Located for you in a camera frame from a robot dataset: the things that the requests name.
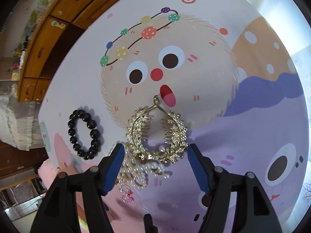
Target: beige furry cartoon character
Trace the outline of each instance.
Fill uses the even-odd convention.
[[[191,129],[225,113],[234,98],[238,81],[230,47],[217,29],[194,16],[163,8],[108,45],[101,60],[102,95],[121,127],[135,110],[152,106],[154,95]]]

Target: pink tongue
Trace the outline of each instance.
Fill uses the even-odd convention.
[[[162,99],[164,103],[171,108],[176,105],[176,98],[173,93],[164,96]]]

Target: metal screw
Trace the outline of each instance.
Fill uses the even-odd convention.
[[[215,166],[215,171],[221,173],[224,169],[221,166]]]
[[[97,171],[98,171],[98,167],[97,167],[97,166],[92,166],[92,167],[90,168],[90,171],[91,171],[91,172],[97,172]]]
[[[66,177],[66,173],[65,173],[65,172],[61,172],[61,173],[58,174],[58,177],[59,177],[60,179],[63,179],[63,178]]]
[[[250,179],[253,179],[255,177],[255,175],[252,172],[248,172],[246,176],[249,177]]]

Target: pink earring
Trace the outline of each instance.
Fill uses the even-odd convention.
[[[122,199],[124,202],[131,203],[132,201],[134,201],[134,198],[131,196],[133,192],[130,186],[122,185],[120,188],[120,192],[124,193],[124,195],[122,195]]]

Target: blue gripper pad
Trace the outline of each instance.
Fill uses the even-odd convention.
[[[124,155],[124,146],[121,145],[105,175],[104,187],[102,189],[104,195],[107,195],[108,192],[113,189],[114,183],[117,179],[118,173],[123,163]]]
[[[188,160],[201,191],[209,195],[211,188],[209,187],[208,175],[191,145],[188,146]]]

